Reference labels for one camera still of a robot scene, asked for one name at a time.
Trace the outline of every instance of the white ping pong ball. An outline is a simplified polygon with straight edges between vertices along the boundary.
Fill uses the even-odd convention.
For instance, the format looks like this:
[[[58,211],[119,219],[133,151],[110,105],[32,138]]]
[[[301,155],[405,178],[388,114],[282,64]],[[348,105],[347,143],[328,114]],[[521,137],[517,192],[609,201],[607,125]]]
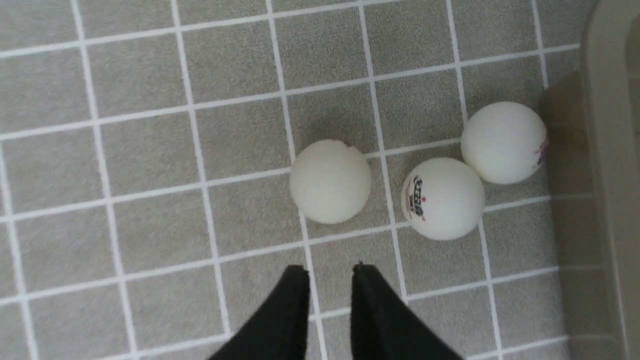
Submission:
[[[291,168],[291,196],[305,216],[323,224],[347,221],[371,193],[371,169],[362,153],[338,140],[304,149]]]
[[[519,183],[544,160],[547,129],[533,110],[515,102],[480,109],[462,133],[462,156],[484,180]]]
[[[480,222],[484,187],[461,161],[435,158],[411,171],[401,199],[404,217],[418,233],[433,240],[453,240]]]

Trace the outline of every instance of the table tennis ball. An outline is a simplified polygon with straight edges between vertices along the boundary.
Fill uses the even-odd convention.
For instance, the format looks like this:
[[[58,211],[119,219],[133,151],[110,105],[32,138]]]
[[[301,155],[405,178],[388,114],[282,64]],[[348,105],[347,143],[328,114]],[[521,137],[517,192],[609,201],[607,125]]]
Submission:
[[[307,218],[324,224],[347,221],[365,206],[371,169],[362,153],[338,140],[304,149],[291,168],[291,196]]]
[[[461,161],[427,160],[406,178],[401,199],[404,217],[418,233],[453,240],[473,230],[484,209],[484,187]]]
[[[513,184],[536,172],[547,144],[538,114],[515,102],[496,102],[469,119],[460,145],[465,162],[484,180]]]

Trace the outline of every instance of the gray floor tile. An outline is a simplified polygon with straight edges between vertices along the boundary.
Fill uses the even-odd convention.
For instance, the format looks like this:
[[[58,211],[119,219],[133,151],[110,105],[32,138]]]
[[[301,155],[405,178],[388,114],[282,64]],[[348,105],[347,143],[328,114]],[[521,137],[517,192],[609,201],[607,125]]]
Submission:
[[[535,50],[530,0],[452,1],[460,60]]]
[[[6,226],[0,224],[0,299],[16,294],[13,258],[6,232]]]
[[[433,147],[430,149],[404,152],[398,155],[387,156],[387,166],[389,172],[389,187],[391,197],[394,201],[394,211],[396,212],[396,222],[404,222],[401,199],[402,185],[411,170],[423,161],[432,158],[454,158],[462,160],[459,144]]]
[[[349,316],[324,319],[322,323],[327,358],[329,360],[351,359]]]
[[[364,12],[375,74],[453,62],[444,1],[376,4]]]
[[[616,359],[616,344],[613,340],[569,340],[569,348],[574,359],[603,360]]]
[[[565,335],[557,273],[493,286],[503,347]]]
[[[278,91],[266,21],[187,31],[184,47],[195,102]]]
[[[484,203],[487,206],[549,195],[545,165],[532,176],[516,184],[501,185],[483,181],[483,185]]]
[[[562,80],[571,71],[580,70],[580,50],[558,51],[545,55],[549,85]]]
[[[43,290],[115,275],[104,207],[16,223],[27,290]]]
[[[102,143],[114,195],[200,179],[187,113],[103,125]]]
[[[0,60],[1,132],[61,125],[90,117],[77,49]]]
[[[595,0],[537,0],[545,47],[580,42]]]
[[[566,341],[504,354],[504,360],[571,360],[569,344]]]
[[[31,301],[42,360],[83,360],[129,351],[116,285]]]
[[[125,272],[211,258],[200,190],[121,202],[114,210]]]
[[[608,287],[602,270],[561,270],[564,318],[570,335],[612,333]]]
[[[548,202],[491,211],[483,222],[493,277],[557,265]]]
[[[594,199],[552,200],[558,264],[600,265],[602,245]]]
[[[351,269],[358,262],[375,265],[397,293],[400,284],[391,232],[374,233],[311,246],[320,310],[348,307]]]
[[[352,0],[272,0],[273,11],[284,12],[305,8],[315,8],[331,4],[348,3]]]
[[[88,47],[100,116],[185,105],[175,35]]]
[[[0,12],[0,51],[73,40],[77,40],[77,33],[69,1],[4,3]]]
[[[376,83],[385,149],[462,135],[458,81],[453,70]]]
[[[208,359],[216,351],[218,351],[225,343],[218,342],[208,345],[202,345],[195,348],[188,348],[186,350],[178,350],[169,352],[166,354],[155,355],[155,356],[145,356],[142,357],[141,360],[200,360],[200,359]]]
[[[198,110],[208,179],[291,166],[282,100]]]
[[[533,110],[543,90],[540,58],[530,56],[462,68],[469,117],[499,101],[513,101]]]
[[[181,24],[235,19],[267,12],[263,0],[178,0]]]
[[[212,266],[127,283],[138,348],[222,333]]]
[[[0,306],[0,357],[4,360],[29,359],[29,349],[22,323],[20,305]]]
[[[429,240],[410,227],[398,229],[409,294],[485,280],[480,233],[454,241]]]
[[[484,287],[415,300],[409,308],[463,356],[496,349],[489,291]]]
[[[305,360],[321,360],[320,339],[316,322],[311,320],[307,326],[307,355]]]
[[[348,143],[363,154],[378,151],[369,84],[292,95],[288,101],[296,154],[324,139]]]
[[[91,129],[3,142],[14,212],[102,197]]]
[[[210,192],[221,255],[302,239],[288,174],[214,186]]]
[[[321,236],[347,233],[389,224],[387,196],[385,194],[385,183],[382,178],[380,160],[370,159],[368,162],[373,175],[373,182],[371,184],[371,194],[369,194],[369,199],[364,209],[353,218],[335,225],[320,224],[307,219],[309,238],[319,238]]]
[[[170,28],[170,0],[79,0],[87,38]]]
[[[305,265],[303,249],[293,249],[221,265],[231,330],[251,317],[276,285],[287,265]]]
[[[356,8],[277,19],[276,31],[287,88],[367,75]]]

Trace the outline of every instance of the tiled floor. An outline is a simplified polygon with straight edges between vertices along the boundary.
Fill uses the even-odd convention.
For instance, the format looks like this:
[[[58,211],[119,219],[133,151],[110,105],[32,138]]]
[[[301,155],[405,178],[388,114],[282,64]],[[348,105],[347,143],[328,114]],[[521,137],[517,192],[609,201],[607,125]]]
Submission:
[[[205,359],[300,263],[308,359],[348,359],[363,260],[465,356],[567,359],[544,171],[486,184],[483,225],[451,242],[407,228],[397,195],[421,161],[460,157],[482,106],[536,108],[577,66],[591,3],[9,0],[0,358]],[[374,174],[344,224],[288,194],[322,138]]]

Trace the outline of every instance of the ball logo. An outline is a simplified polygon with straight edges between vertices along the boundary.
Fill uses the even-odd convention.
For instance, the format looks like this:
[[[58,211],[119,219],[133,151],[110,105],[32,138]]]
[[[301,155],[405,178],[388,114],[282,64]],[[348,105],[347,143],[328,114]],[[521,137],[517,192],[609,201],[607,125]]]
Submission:
[[[409,190],[413,183],[413,193]],[[424,221],[424,213],[422,212],[422,203],[427,201],[425,196],[422,196],[422,180],[420,177],[415,176],[413,181],[406,187],[406,209],[409,212],[409,216],[413,217],[415,214]]]
[[[535,155],[538,155],[538,162],[536,163],[536,167],[542,164],[542,161],[545,160],[545,155],[547,155],[547,149],[549,148],[549,140],[545,139],[545,141],[540,144],[538,150],[534,152]]]

